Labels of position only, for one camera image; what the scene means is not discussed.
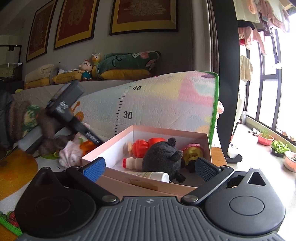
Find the left gloved hand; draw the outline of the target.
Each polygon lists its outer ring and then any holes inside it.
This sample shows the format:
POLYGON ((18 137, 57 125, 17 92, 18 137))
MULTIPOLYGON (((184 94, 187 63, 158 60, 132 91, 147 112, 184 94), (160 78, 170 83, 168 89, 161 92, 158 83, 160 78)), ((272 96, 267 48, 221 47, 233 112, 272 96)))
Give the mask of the left gloved hand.
POLYGON ((39 146, 42 156, 53 154, 66 147, 75 135, 55 136, 56 120, 46 115, 46 110, 29 101, 17 101, 5 90, 1 90, 1 157, 13 148, 13 144, 39 126, 43 142, 39 146))

